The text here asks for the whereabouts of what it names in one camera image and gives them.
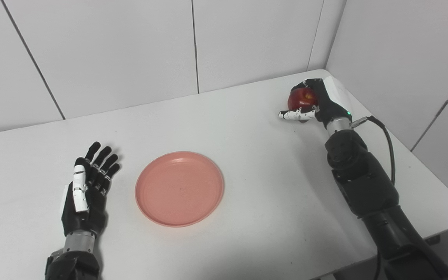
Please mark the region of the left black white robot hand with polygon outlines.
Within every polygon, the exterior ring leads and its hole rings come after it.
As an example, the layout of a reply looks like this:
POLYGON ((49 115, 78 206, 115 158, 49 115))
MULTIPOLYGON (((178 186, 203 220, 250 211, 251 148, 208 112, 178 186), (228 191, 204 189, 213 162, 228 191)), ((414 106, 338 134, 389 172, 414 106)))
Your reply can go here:
POLYGON ((107 193, 114 175, 120 170, 119 156, 109 146, 94 142, 84 157, 73 165, 73 179, 67 187, 61 222, 68 236, 76 231, 95 237, 107 223, 107 193))

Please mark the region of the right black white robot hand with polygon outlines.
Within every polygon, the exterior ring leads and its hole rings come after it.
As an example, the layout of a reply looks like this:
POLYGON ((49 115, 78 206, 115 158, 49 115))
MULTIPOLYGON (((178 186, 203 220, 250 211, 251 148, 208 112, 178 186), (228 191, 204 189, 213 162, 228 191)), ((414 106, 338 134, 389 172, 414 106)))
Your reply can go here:
POLYGON ((305 79, 295 85, 288 96, 287 110, 278 117, 287 121, 321 122, 330 135, 353 130, 351 104, 347 94, 335 85, 335 78, 305 79))

